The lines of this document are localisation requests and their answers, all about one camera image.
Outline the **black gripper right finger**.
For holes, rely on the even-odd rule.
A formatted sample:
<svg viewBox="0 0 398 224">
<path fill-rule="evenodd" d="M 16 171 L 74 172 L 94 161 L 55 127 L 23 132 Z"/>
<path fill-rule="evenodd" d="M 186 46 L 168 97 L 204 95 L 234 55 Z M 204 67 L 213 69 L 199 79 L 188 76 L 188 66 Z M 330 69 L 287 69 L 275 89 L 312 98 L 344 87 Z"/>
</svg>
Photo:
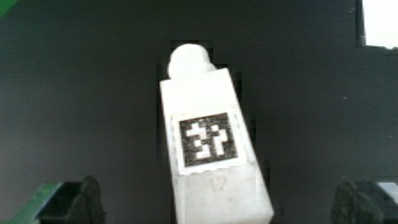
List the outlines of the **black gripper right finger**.
<svg viewBox="0 0 398 224">
<path fill-rule="evenodd" d="M 398 224 L 398 183 L 344 179 L 334 192 L 332 224 Z"/>
</svg>

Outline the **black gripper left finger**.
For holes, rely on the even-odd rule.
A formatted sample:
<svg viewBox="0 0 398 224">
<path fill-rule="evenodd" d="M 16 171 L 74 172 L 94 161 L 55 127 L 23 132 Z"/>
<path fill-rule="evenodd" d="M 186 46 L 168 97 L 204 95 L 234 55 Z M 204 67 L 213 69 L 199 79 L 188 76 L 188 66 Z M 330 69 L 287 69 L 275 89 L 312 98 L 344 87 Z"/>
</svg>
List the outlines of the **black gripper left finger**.
<svg viewBox="0 0 398 224">
<path fill-rule="evenodd" d="M 48 182 L 16 214 L 16 224 L 104 224 L 99 183 L 92 176 L 80 182 Z"/>
</svg>

